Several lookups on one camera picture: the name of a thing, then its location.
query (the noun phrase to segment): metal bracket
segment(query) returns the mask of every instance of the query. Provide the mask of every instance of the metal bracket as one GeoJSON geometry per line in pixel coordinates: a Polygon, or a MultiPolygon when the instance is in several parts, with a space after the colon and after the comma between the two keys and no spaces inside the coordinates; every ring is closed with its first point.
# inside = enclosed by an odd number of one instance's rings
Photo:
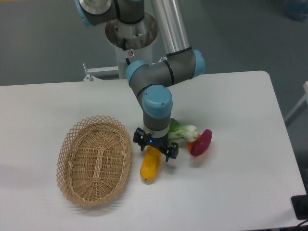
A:
{"type": "Polygon", "coordinates": [[[285,126],[288,127],[308,106],[308,82],[304,84],[305,94],[284,117],[285,126]]]}
{"type": "MultiPolygon", "coordinates": [[[[134,56],[134,50],[127,50],[126,52],[127,57],[133,57],[134,56]]],[[[166,57],[161,57],[158,61],[161,62],[162,60],[166,60],[166,57]]],[[[85,77],[83,78],[83,81],[94,81],[94,80],[105,80],[105,79],[119,79],[119,69],[117,66],[109,66],[109,67],[100,67],[100,68],[89,68],[87,69],[86,64],[83,63],[83,69],[85,72],[85,77]]]]}

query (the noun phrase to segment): gray joint housing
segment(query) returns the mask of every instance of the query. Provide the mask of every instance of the gray joint housing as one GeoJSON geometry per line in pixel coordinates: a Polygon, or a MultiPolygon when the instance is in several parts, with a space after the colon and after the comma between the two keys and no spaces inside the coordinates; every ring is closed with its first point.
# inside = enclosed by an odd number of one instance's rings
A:
{"type": "Polygon", "coordinates": [[[130,79],[132,88],[142,110],[144,124],[152,130],[163,130],[170,122],[170,117],[154,119],[150,117],[143,108],[142,98],[145,90],[151,85],[159,84],[164,87],[191,79],[195,72],[195,55],[191,48],[182,52],[167,55],[168,60],[154,65],[143,65],[139,67],[130,79]]]}
{"type": "Polygon", "coordinates": [[[81,7],[88,21],[96,26],[114,19],[125,24],[135,24],[144,17],[144,0],[112,0],[109,9],[102,14],[91,14],[81,7]]]}

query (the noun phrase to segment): wicker basket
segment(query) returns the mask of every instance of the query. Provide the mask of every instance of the wicker basket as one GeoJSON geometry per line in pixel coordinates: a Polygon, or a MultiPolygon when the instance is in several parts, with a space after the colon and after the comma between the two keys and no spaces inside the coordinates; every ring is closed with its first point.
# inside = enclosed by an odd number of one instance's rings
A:
{"type": "Polygon", "coordinates": [[[123,188],[131,145],[125,127],[111,117],[77,123],[65,138],[58,159],[57,182],[63,195],[81,206],[97,206],[123,188]]]}

